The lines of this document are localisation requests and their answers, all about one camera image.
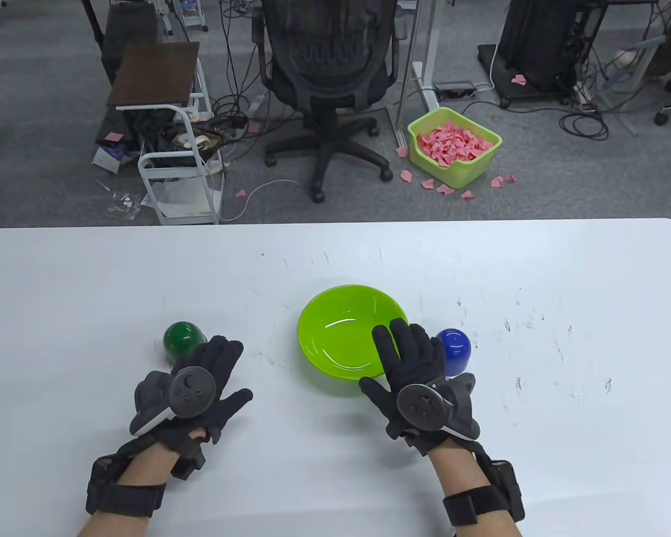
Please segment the person's right hand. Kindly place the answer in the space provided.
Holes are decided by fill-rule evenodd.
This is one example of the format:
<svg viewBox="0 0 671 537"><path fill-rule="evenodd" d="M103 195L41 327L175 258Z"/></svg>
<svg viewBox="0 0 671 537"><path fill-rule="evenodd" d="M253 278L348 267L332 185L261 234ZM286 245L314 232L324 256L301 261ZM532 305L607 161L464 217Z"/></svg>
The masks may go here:
<svg viewBox="0 0 671 537"><path fill-rule="evenodd" d="M445 378L443 342L403 319L376 326L372 337L388 386L373 378L361 378L358 386L386 417L387 435L404 439L421 455L451 440L476 458L486 457L472 414L475 376Z"/></svg>

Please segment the person's left hand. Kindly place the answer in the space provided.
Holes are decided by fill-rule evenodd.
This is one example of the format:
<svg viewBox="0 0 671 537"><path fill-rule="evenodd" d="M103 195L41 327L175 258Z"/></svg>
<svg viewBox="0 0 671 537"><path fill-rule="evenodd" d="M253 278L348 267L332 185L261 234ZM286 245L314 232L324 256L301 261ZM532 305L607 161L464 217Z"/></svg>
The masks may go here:
<svg viewBox="0 0 671 537"><path fill-rule="evenodd" d="M246 388L221 396L242 353L241 342L215 336L178 360L171 373L150 371L137 384L129 432L177 453L171 474L178 480L203 467L202 443L216 444L228 420L253 399Z"/></svg>

